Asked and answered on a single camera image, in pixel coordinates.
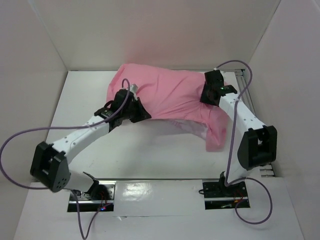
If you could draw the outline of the pink satin pillowcase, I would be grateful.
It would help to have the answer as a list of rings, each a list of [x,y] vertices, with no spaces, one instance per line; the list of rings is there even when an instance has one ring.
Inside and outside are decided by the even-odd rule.
[[[126,63],[109,83],[107,101],[114,99],[123,79],[137,85],[136,95],[152,119],[171,120],[177,127],[203,137],[208,152],[224,147],[229,116],[221,108],[200,101],[204,73]]]

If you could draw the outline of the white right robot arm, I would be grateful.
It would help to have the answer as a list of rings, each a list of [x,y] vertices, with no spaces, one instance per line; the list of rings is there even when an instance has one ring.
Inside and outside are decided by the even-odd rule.
[[[200,101],[218,107],[232,120],[227,168],[218,184],[220,194],[230,196],[252,169],[276,160],[278,132],[251,112],[234,86],[225,85],[220,70],[208,71],[204,77]]]

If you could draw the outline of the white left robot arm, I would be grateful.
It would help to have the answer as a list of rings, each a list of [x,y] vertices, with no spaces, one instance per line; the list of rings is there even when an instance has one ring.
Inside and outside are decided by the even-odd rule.
[[[137,91],[135,84],[128,89],[120,89],[114,100],[98,109],[83,126],[52,143],[39,143],[30,174],[53,193],[68,189],[80,191],[88,200],[97,197],[98,180],[86,172],[71,172],[69,165],[81,151],[119,127],[123,121],[138,123],[151,118],[137,97]]]

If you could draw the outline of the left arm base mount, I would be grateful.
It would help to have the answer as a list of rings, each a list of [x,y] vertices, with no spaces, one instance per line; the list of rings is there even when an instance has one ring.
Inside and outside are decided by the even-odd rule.
[[[67,184],[70,191],[68,212],[112,212],[116,190],[115,180],[105,180],[82,172],[76,174]]]

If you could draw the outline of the aluminium frame rail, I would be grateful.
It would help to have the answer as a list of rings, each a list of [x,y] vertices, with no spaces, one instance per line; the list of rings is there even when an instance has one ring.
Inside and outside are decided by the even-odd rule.
[[[250,171],[276,160],[278,133],[274,126],[267,126],[256,117],[251,94],[245,88],[249,85],[249,71],[238,70],[236,78],[243,93],[237,105],[236,126],[242,137],[237,147],[236,162]]]

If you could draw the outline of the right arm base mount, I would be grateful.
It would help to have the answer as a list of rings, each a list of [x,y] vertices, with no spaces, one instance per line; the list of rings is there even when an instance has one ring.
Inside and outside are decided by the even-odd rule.
[[[224,210],[238,208],[250,208],[247,187],[244,182],[225,187],[219,181],[204,181],[202,189],[198,191],[204,197],[206,210]]]

